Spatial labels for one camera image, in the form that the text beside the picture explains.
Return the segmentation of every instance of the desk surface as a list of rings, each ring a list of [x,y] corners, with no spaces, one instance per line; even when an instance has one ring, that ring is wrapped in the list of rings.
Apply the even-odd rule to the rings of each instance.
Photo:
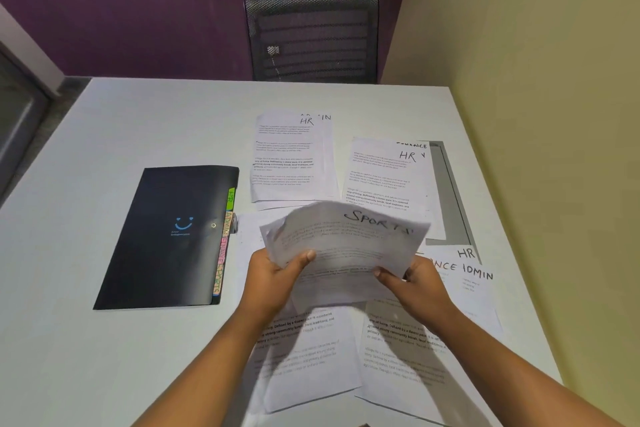
[[[342,183],[351,138],[443,140],[483,262],[496,270],[504,343],[557,380],[554,359],[447,88],[96,78],[0,210],[0,424],[129,425],[231,314],[231,240],[218,306],[92,310],[144,167],[240,167],[249,193],[255,118],[331,113]],[[267,425],[425,425],[348,394]]]

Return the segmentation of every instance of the finger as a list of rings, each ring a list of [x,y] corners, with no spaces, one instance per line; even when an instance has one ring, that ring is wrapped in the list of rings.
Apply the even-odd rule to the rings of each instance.
[[[390,271],[382,267],[375,267],[373,269],[373,275],[376,276],[378,281],[385,287],[387,287],[397,298],[402,295],[403,288],[406,287],[406,282],[403,282],[398,277],[393,275]]]
[[[283,273],[295,281],[300,275],[300,272],[302,272],[302,270],[304,270],[305,267],[314,260],[316,260],[316,250],[307,250],[306,252],[302,252],[292,259],[286,267],[284,267]]]

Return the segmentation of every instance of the black chair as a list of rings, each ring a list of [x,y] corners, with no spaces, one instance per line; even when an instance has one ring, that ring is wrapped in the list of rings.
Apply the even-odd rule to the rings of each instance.
[[[244,0],[256,81],[377,83],[378,0]]]

